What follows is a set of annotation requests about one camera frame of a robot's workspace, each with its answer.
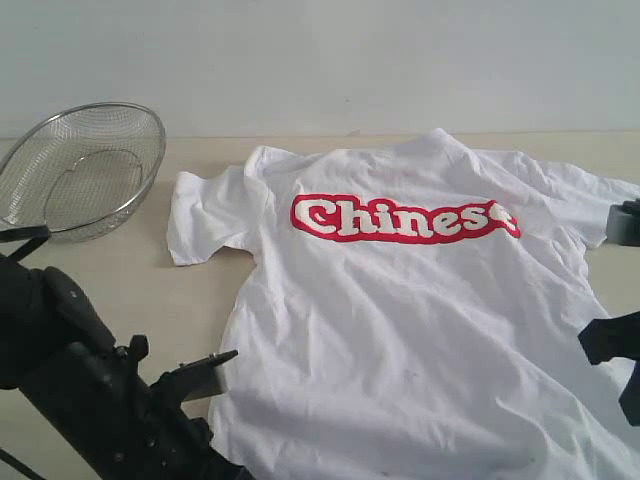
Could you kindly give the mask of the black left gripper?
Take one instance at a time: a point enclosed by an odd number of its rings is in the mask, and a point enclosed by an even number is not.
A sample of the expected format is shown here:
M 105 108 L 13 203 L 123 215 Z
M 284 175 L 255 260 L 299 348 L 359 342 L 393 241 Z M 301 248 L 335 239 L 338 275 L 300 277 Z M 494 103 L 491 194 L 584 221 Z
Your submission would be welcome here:
M 126 459 L 126 479 L 248 479 L 249 470 L 234 464 L 210 445 L 212 432 L 201 418 L 188 418 L 181 407 L 147 407 L 136 424 L 134 452 Z

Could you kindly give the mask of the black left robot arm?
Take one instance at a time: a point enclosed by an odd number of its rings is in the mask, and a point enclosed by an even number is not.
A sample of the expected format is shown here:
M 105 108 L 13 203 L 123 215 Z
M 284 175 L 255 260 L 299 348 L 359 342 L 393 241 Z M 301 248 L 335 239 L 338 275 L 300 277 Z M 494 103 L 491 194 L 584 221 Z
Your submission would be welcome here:
M 1 387 L 19 390 L 102 479 L 249 479 L 211 446 L 185 401 L 222 391 L 232 350 L 139 375 L 148 339 L 118 346 L 84 291 L 61 270 L 1 259 Z

